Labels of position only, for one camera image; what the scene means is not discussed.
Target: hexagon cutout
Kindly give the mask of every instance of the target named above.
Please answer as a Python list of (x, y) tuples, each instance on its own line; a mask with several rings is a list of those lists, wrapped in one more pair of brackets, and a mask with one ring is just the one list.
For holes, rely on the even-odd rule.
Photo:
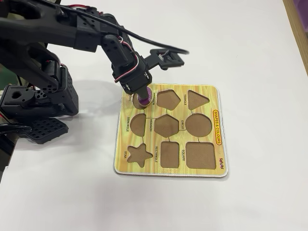
[(170, 115), (163, 115), (154, 121), (154, 131), (168, 138), (179, 132), (179, 121)]
[(174, 90), (165, 90), (157, 93), (157, 106), (159, 107), (173, 111), (180, 102), (181, 99)]

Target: white table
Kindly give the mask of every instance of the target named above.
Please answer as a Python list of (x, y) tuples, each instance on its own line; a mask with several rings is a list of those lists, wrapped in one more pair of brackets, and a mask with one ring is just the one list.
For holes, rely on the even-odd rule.
[[(229, 174), (117, 175), (122, 89), (109, 60), (101, 48), (50, 45), (69, 67), (80, 113), (63, 118), (69, 133), (45, 145), (18, 141), (0, 184), (0, 230), (307, 230), (308, 77), (282, 0), (86, 3), (191, 52), (184, 67), (151, 71), (153, 82), (219, 89)], [(153, 48), (133, 43), (143, 56)]]

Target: robotic arm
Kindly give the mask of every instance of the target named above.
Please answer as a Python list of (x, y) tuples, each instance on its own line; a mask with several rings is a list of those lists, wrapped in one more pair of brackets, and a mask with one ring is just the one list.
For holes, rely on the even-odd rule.
[[(24, 19), (10, 19), (9, 13)], [(72, 77), (59, 58), (47, 50), (48, 43), (89, 52), (96, 52), (100, 45), (112, 63), (115, 82), (120, 82), (127, 94), (148, 98), (146, 87), (152, 82), (149, 70), (157, 65), (163, 70), (182, 66), (177, 53), (188, 52), (164, 45), (167, 49), (151, 50), (151, 55), (143, 58), (134, 50), (128, 34), (142, 38), (120, 26), (113, 15), (94, 7), (62, 6), (45, 0), (0, 0), (0, 63), (39, 88), (8, 85), (0, 99), (0, 111), (34, 130), (38, 125), (46, 126), (44, 118), (78, 113)], [(61, 135), (59, 130), (67, 132), (65, 124), (54, 118), (52, 121), (62, 125), (57, 134), (42, 139), (44, 132), (27, 136), (44, 143)]]

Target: shape puzzle board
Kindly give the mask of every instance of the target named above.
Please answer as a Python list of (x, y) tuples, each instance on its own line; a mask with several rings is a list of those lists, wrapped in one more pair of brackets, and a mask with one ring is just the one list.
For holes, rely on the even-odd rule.
[(151, 84), (153, 101), (138, 105), (123, 91), (115, 171), (128, 175), (224, 177), (219, 95), (210, 85)]

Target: black bracket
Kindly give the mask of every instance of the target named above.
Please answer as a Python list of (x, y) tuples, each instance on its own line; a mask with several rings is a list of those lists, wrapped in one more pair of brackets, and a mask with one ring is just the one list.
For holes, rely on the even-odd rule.
[(180, 58), (180, 56), (168, 49), (153, 49), (150, 50), (150, 54), (150, 56), (145, 58), (149, 66), (149, 70), (157, 65), (159, 65), (164, 71), (167, 71), (169, 67), (184, 65), (184, 61)]

